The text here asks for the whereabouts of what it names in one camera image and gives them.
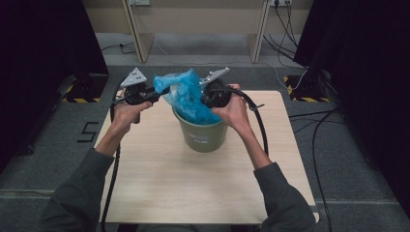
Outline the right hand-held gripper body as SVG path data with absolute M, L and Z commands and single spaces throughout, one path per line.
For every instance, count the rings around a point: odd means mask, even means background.
M 224 74 L 230 71 L 229 68 L 209 72 L 199 82 L 202 88 L 200 100 L 209 108 L 225 107 L 228 105 L 231 93 L 228 91 L 228 86 L 220 79 Z

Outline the wooden desk side panel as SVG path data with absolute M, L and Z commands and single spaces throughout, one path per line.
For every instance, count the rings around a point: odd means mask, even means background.
M 259 59 L 260 49 L 264 30 L 267 23 L 270 10 L 270 0 L 260 0 L 260 9 L 254 14 L 256 16 L 254 29 L 255 32 L 247 34 L 247 43 L 249 47 L 249 57 L 252 63 L 256 63 Z
M 146 33 L 142 30 L 142 27 L 138 25 L 139 19 L 136 15 L 135 3 L 138 0 L 122 0 L 126 19 L 129 24 L 131 34 L 133 36 L 133 43 L 135 52 L 140 63 L 146 63 L 152 44 L 154 42 L 155 35 L 152 33 Z

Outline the green trash bin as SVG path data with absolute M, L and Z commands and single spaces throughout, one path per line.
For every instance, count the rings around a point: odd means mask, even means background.
M 179 121 L 186 144 L 192 150 L 211 153 L 222 146 L 227 133 L 227 125 L 224 122 L 197 125 L 185 120 L 175 109 L 172 109 L 172 112 Z

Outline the black curtain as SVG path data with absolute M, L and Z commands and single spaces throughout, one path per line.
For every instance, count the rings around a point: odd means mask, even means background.
M 0 172 L 28 145 L 66 77 L 106 72 L 82 0 L 0 0 Z
M 410 218 L 410 0 L 313 0 L 294 60 L 331 75 L 348 123 Z

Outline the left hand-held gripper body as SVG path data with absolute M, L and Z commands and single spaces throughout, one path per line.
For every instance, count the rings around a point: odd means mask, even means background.
M 130 105 L 148 102 L 149 97 L 156 93 L 154 87 L 147 85 L 146 76 L 138 68 L 135 68 L 129 73 L 121 82 L 120 88 L 125 90 L 124 100 Z

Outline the stand base with striped tape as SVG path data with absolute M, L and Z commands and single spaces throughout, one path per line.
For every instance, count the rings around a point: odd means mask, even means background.
M 315 80 L 305 79 L 301 75 L 290 74 L 283 78 L 291 101 L 294 102 L 329 102 L 329 98 Z
M 62 102 L 99 102 L 107 80 L 106 74 L 93 73 L 87 74 L 84 78 L 75 78 L 65 92 Z

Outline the person's left hand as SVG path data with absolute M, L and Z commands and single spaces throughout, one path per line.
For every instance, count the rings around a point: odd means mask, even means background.
M 110 129 L 116 132 L 127 133 L 131 129 L 131 125 L 139 118 L 139 114 L 152 105 L 149 101 L 144 101 L 137 105 L 129 105 L 125 102 L 115 105 L 114 118 Z

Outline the person's right hand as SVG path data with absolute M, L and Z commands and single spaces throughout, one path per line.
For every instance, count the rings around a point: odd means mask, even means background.
M 218 115 L 227 126 L 239 134 L 245 134 L 251 131 L 246 102 L 237 94 L 231 95 L 227 106 L 213 107 L 212 112 Z

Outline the blue plastic trash bag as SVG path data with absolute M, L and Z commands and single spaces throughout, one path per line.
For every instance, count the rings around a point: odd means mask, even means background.
M 154 87 L 170 92 L 162 97 L 188 122 L 197 125 L 210 125 L 221 121 L 209 107 L 200 100 L 202 88 L 201 78 L 194 69 L 181 73 L 169 73 L 154 77 Z

